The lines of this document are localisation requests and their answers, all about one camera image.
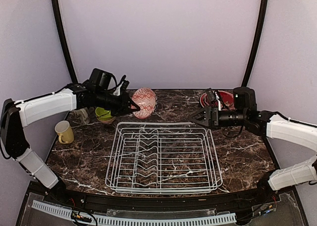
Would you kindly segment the white red patterned bowl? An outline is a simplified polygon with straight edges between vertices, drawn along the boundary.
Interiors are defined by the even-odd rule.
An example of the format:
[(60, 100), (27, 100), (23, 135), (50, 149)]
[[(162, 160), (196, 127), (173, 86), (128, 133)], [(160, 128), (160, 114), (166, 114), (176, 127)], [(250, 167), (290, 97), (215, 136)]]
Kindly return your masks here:
[(138, 119), (148, 118), (156, 109), (157, 97), (150, 88), (143, 87), (138, 89), (134, 92), (132, 100), (140, 107), (139, 111), (133, 112)]

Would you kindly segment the red floral plate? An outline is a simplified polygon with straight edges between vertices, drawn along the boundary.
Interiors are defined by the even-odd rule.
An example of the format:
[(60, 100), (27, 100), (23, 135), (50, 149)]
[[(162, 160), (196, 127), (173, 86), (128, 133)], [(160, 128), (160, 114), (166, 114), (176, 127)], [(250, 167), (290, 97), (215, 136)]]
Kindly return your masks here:
[[(227, 91), (219, 91), (219, 94), (230, 110), (234, 109), (234, 99), (233, 99), (233, 94), (227, 92)], [(210, 106), (212, 107), (218, 107), (218, 101), (216, 100), (215, 102), (211, 103)]]

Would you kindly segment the lime green bowl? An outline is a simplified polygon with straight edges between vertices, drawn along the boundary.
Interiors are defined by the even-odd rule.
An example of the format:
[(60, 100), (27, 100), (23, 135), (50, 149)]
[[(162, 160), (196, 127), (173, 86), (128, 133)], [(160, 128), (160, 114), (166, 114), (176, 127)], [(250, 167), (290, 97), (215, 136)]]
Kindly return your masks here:
[(111, 117), (111, 111), (108, 111), (108, 110), (105, 110), (103, 108), (100, 108), (100, 107), (97, 107), (95, 109), (95, 115), (96, 115), (96, 118), (98, 117), (103, 117), (103, 118), (107, 118), (107, 117)]

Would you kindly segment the blue white zigzag bowl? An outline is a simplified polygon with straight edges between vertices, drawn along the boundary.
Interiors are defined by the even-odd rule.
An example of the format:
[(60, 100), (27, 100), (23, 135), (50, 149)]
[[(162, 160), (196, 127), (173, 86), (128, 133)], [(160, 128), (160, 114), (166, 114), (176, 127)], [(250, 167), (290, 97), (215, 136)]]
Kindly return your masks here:
[(115, 121), (116, 117), (111, 116), (111, 117), (107, 117), (107, 118), (103, 118), (103, 117), (98, 117), (97, 120), (101, 123), (104, 124), (111, 124)]

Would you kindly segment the white patterned tall mug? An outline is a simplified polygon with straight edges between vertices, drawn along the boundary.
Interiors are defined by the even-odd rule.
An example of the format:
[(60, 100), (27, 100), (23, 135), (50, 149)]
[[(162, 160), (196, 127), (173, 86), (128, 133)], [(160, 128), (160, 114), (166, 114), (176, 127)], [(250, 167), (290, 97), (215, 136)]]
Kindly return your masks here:
[(90, 123), (88, 108), (81, 108), (74, 111), (75, 115), (80, 119), (81, 125), (87, 125)]

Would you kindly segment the yellow mug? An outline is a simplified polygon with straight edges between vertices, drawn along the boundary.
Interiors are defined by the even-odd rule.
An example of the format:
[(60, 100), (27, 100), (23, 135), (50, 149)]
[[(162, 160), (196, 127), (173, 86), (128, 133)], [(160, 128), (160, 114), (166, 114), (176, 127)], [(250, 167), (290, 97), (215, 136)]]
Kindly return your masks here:
[(74, 141), (74, 133), (70, 123), (66, 120), (60, 121), (54, 128), (58, 135), (58, 141), (61, 144), (71, 144)]

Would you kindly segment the light green plate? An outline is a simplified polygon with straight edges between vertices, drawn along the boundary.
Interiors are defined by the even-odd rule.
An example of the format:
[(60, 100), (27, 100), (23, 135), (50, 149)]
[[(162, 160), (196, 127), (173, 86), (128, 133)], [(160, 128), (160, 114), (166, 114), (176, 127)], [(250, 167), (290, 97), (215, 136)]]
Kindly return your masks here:
[(200, 102), (200, 104), (201, 104), (201, 106), (202, 106), (203, 108), (206, 107), (206, 106), (210, 106), (210, 105), (211, 105), (206, 93), (203, 93), (203, 94), (200, 96), (199, 102)]

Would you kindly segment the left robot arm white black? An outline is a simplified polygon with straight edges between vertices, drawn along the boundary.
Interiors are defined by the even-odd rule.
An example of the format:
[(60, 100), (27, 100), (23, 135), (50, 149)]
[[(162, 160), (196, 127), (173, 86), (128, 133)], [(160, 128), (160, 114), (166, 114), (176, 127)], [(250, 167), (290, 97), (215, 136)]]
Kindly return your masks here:
[(18, 162), (59, 204), (70, 194), (62, 179), (46, 164), (53, 142), (53, 122), (68, 112), (100, 107), (112, 116), (139, 111), (120, 85), (114, 90), (91, 90), (85, 84), (68, 84), (61, 90), (28, 100), (4, 101), (0, 117), (0, 139), (7, 158)]

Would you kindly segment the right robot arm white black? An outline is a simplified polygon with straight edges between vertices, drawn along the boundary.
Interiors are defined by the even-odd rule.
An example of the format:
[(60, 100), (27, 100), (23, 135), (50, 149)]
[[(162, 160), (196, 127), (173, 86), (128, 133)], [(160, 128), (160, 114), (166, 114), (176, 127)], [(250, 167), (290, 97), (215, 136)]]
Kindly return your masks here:
[(254, 135), (304, 147), (314, 154), (300, 163), (266, 173), (253, 191), (257, 203), (265, 202), (272, 192), (280, 189), (317, 181), (317, 127), (314, 124), (287, 118), (279, 112), (250, 108), (220, 111), (204, 107), (189, 115), (188, 120), (207, 129), (240, 126)]

